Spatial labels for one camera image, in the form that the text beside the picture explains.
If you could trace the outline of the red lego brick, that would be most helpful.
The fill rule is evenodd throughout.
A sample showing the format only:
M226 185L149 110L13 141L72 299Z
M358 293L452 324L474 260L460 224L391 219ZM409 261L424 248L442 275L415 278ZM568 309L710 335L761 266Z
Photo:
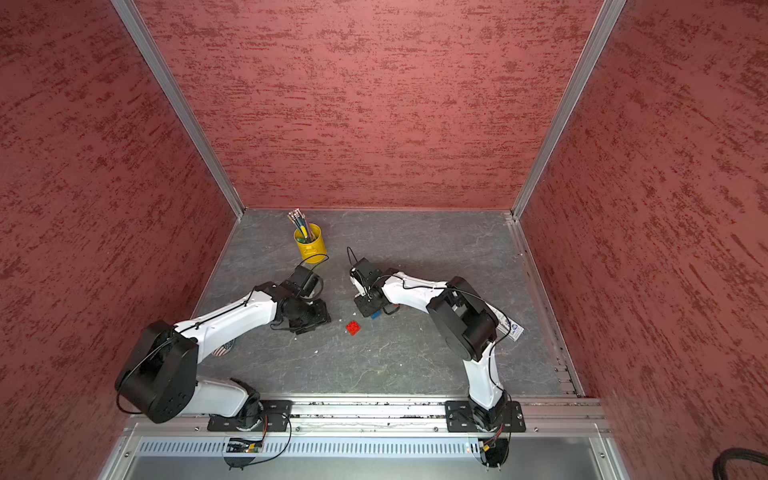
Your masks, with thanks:
M345 329L351 336L354 336L360 331L361 327L356 321L351 321L346 325Z

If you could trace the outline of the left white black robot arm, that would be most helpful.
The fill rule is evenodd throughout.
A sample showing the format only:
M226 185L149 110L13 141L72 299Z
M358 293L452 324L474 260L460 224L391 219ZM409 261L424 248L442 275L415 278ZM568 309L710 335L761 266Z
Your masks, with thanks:
M295 283L267 282L243 298L200 317L170 324L156 321L141 333L115 381L116 405L127 401L132 415L156 424L178 416L204 415L233 430L264 424L260 393L237 379L206 379L197 373L205 359L223 353L240 336L262 326L286 327L295 334L330 321L320 299L319 278Z

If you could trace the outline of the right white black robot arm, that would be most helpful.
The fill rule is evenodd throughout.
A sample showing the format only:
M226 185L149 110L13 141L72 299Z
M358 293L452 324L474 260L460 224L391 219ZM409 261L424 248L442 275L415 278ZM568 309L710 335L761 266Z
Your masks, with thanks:
M464 364L474 423L486 431L497 429L508 396L499 378L495 350L512 330L508 324L504 334L498 332L501 312L458 276L447 282L429 281L393 269L382 272L357 265L350 269L350 279L358 291L355 305L365 317L390 306L405 306L430 316L446 345Z

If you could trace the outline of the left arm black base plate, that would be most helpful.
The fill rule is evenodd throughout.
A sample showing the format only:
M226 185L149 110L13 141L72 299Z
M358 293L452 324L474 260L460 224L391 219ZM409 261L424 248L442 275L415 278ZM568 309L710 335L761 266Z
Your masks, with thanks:
M258 404L247 404L234 417L210 415L207 430L242 434L286 432L292 407L290 400L261 400Z

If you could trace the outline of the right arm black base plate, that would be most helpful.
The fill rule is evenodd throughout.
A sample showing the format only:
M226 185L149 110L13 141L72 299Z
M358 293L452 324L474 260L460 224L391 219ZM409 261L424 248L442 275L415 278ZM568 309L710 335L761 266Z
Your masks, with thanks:
M447 401L445 420L451 433L524 433L527 430L521 404L505 398L501 398L489 410L481 408L471 400Z

